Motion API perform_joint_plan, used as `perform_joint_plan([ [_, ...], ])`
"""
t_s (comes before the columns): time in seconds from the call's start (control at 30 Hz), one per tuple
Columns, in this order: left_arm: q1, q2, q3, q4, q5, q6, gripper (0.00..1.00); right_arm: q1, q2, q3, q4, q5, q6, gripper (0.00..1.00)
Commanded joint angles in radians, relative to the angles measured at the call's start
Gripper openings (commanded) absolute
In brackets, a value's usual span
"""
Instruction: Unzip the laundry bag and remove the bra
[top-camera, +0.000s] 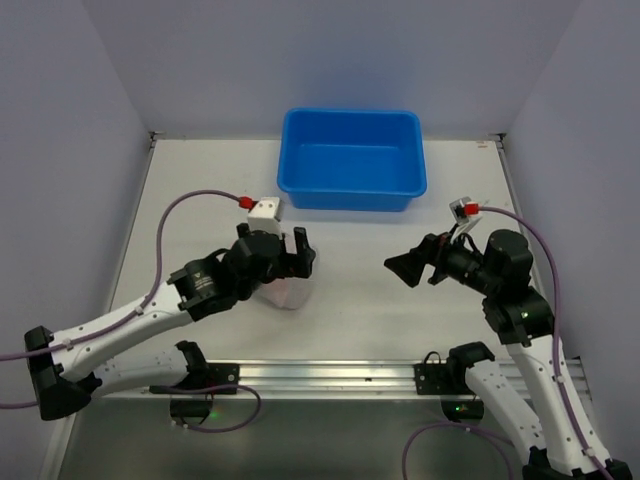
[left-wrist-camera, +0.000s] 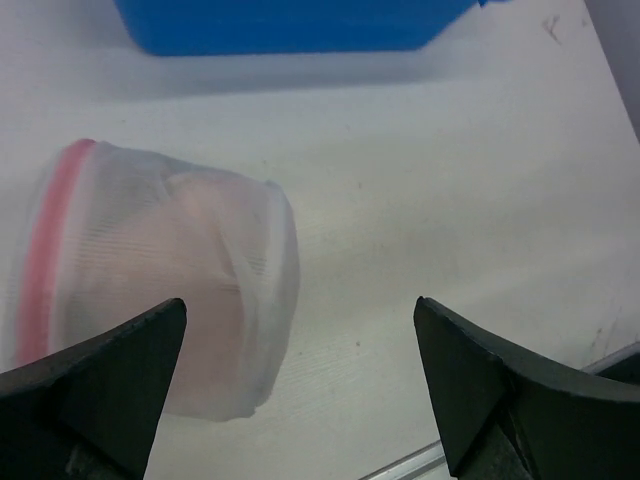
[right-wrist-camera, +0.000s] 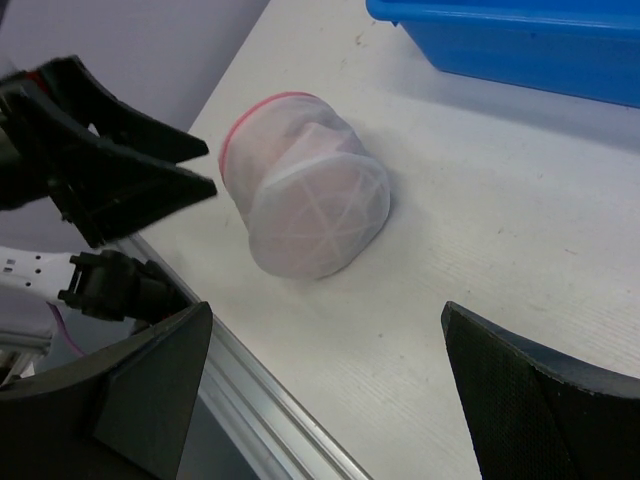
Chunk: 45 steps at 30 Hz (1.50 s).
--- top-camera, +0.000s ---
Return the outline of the white mesh laundry bag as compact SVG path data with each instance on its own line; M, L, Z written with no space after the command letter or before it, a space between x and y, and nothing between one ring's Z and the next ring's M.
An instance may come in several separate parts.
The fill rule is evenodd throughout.
M255 294L271 306L283 310L298 310L305 305L315 288L315 278L285 278L261 285Z

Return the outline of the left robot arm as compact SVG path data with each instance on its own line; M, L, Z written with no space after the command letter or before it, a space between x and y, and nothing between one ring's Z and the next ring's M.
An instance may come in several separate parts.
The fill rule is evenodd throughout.
M122 353L161 333L231 310L261 286L308 279L315 251L304 228L293 230L295 252L284 235L252 231L242 223L228 248L188 262L152 291L97 319L52 332L38 326L24 336L27 365L42 420L79 412L105 395L148 386L155 393L193 393L214 384L194 341L125 360Z

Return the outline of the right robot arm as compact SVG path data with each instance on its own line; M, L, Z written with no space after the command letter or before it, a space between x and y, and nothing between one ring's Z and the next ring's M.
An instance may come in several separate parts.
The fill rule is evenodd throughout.
M453 382L478 395L498 421L522 463L525 479L629 479L629 466L614 459L597 436L572 382L549 303L530 284L533 255L526 238L496 230L479 251L467 234L426 235L384 265L406 285L451 278L482 294L484 317L505 346L529 393L504 378L481 342L450 350Z

